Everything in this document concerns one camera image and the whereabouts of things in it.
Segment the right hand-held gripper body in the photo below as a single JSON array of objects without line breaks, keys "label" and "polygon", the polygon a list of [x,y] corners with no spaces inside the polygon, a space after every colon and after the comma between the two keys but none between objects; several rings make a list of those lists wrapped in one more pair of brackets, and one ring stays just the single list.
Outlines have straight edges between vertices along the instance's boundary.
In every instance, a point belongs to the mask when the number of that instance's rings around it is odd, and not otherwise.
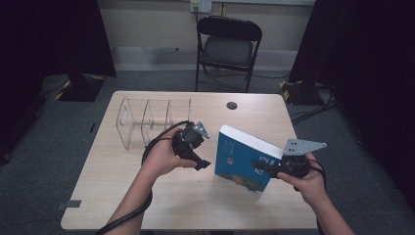
[{"label": "right hand-held gripper body", "polygon": [[303,178],[311,170],[306,154],[327,147],[326,143],[300,139],[289,139],[285,145],[283,156],[278,165],[269,169],[271,177],[277,178],[279,172],[284,172],[297,178]]}]

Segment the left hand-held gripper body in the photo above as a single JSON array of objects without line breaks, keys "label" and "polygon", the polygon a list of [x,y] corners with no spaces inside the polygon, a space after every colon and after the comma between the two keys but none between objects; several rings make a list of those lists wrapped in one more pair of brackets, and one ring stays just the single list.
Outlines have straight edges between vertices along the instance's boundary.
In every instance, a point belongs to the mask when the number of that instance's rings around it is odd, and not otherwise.
[{"label": "left hand-held gripper body", "polygon": [[189,122],[183,130],[176,132],[172,139],[173,152],[182,159],[199,160],[200,157],[194,152],[210,135],[204,124]]}]

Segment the blue paperback book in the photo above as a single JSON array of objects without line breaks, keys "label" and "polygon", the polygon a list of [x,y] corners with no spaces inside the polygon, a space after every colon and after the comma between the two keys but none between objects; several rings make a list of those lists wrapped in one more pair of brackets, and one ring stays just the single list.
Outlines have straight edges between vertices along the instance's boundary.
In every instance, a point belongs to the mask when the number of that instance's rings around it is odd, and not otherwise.
[{"label": "blue paperback book", "polygon": [[264,169],[256,168],[253,164],[277,165],[282,156],[281,148],[223,125],[218,134],[214,173],[260,197],[270,176]]}]

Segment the clear acrylic book rack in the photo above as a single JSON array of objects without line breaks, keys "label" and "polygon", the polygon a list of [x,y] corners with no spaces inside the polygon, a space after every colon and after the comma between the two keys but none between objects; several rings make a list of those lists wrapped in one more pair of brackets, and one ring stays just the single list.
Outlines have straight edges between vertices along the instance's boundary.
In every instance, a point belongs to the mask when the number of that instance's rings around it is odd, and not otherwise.
[{"label": "clear acrylic book rack", "polygon": [[190,99],[130,99],[124,97],[116,116],[116,129],[126,150],[147,146],[163,131],[191,120]]}]

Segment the person's right hand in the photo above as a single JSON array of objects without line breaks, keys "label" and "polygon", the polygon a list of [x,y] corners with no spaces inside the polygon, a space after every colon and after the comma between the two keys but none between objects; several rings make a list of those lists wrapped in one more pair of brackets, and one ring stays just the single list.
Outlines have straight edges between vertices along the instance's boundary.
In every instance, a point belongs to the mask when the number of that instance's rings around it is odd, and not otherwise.
[{"label": "person's right hand", "polygon": [[306,157],[311,166],[311,170],[307,176],[303,178],[297,178],[284,172],[277,174],[277,176],[284,182],[291,184],[299,189],[305,202],[307,199],[313,199],[323,195],[328,196],[325,187],[323,167],[317,162],[311,153],[306,154]]}]

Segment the person's left hand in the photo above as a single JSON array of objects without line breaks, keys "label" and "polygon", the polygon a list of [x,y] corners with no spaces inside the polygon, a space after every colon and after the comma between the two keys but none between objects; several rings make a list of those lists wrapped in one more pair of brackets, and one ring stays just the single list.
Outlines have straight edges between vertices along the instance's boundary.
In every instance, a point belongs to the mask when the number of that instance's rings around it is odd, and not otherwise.
[{"label": "person's left hand", "polygon": [[147,180],[156,180],[178,167],[195,167],[196,162],[178,158],[172,149],[172,137],[180,127],[167,132],[150,151],[148,157],[140,167],[138,175]]}]

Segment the black stand base yellow tape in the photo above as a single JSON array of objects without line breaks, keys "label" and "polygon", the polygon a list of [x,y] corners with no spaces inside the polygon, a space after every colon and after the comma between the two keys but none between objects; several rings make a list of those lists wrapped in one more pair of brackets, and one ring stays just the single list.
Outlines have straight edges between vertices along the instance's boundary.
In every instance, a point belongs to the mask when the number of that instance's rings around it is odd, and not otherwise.
[{"label": "black stand base yellow tape", "polygon": [[314,83],[303,81],[279,83],[281,94],[287,104],[295,106],[323,106],[324,102]]},{"label": "black stand base yellow tape", "polygon": [[105,81],[104,76],[88,73],[75,78],[53,74],[43,79],[40,95],[62,102],[94,102]]}]

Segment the black folding chair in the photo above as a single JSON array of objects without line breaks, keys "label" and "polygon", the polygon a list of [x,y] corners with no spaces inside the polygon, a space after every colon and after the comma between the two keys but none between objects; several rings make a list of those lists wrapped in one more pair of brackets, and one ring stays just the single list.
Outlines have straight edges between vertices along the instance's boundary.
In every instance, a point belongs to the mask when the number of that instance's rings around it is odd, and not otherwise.
[{"label": "black folding chair", "polygon": [[197,22],[197,62],[195,90],[199,90],[199,70],[203,67],[244,71],[249,91],[262,39],[262,30],[254,22],[207,16]]}]

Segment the black curtain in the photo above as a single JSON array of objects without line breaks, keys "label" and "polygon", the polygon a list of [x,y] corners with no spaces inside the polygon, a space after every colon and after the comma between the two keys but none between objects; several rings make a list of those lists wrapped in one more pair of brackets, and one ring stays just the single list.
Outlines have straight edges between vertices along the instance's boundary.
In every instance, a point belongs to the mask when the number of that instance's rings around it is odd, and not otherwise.
[{"label": "black curtain", "polygon": [[0,0],[0,164],[35,119],[52,74],[115,76],[98,0]]},{"label": "black curtain", "polygon": [[290,80],[334,87],[415,211],[415,0],[315,0]]}]

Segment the grey floor tape strip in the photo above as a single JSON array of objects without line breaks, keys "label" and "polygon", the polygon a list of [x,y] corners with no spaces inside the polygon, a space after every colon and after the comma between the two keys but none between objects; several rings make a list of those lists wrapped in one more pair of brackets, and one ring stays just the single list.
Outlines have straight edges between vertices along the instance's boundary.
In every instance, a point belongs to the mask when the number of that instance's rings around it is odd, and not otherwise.
[{"label": "grey floor tape strip", "polygon": [[67,208],[79,208],[80,204],[80,200],[67,200],[64,202],[58,202],[56,205],[56,210],[65,211]]}]

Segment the white wall outlet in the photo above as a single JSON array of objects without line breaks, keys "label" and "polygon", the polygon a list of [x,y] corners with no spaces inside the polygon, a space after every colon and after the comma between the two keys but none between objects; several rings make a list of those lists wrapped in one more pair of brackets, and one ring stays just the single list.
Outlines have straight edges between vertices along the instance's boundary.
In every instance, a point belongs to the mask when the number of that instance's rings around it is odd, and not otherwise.
[{"label": "white wall outlet", "polygon": [[210,0],[191,0],[190,11],[192,13],[209,14],[212,10],[212,2]]}]

